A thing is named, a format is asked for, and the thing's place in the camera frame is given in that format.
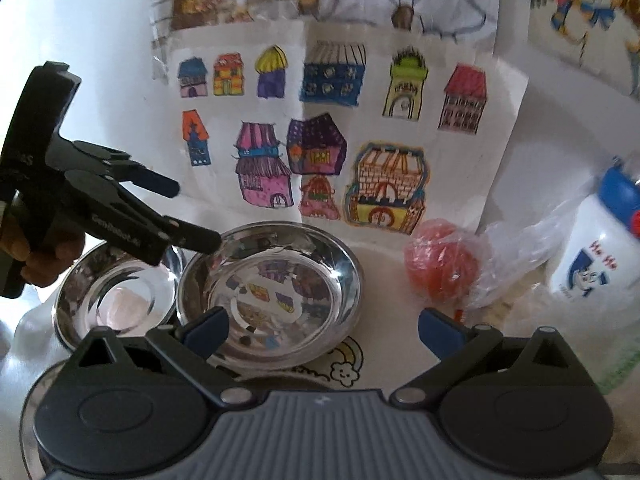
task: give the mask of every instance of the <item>white bottle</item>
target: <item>white bottle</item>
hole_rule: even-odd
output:
[[[640,190],[615,166],[597,194],[578,207],[563,247],[546,268],[546,284],[569,300],[600,286],[640,282]]]

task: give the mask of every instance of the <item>white wall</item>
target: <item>white wall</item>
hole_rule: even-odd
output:
[[[524,224],[614,154],[640,150],[640,105],[526,44],[529,0],[500,3],[496,53],[526,72],[530,86],[483,221]],[[159,142],[169,121],[165,87],[151,79],[147,12],[146,0],[0,2],[2,38],[11,38],[0,44],[0,131],[31,68],[65,61],[83,83],[63,135],[128,151],[180,180],[183,159]]]

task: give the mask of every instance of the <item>yellow domed roof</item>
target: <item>yellow domed roof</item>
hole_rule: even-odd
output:
[[[258,74],[282,70],[289,66],[287,56],[277,45],[270,46],[255,62],[255,71]]]

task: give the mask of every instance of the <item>shiny metal bowl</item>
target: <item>shiny metal bowl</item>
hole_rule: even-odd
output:
[[[169,247],[150,266],[106,243],[78,260],[65,278],[53,309],[58,338],[73,350],[94,326],[121,336],[141,336],[166,323],[175,311],[186,260]]]
[[[279,370],[315,359],[354,327],[362,269],[340,240],[293,222],[259,222],[223,235],[178,288],[185,324],[216,306],[229,315],[222,359],[235,370]]]

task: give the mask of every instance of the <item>blue bow tie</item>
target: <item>blue bow tie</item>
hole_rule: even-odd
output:
[[[616,19],[615,12],[610,7],[597,8],[591,4],[580,4],[580,10],[582,12],[591,13],[591,27],[595,27],[598,21],[604,30],[609,30],[611,23]]]

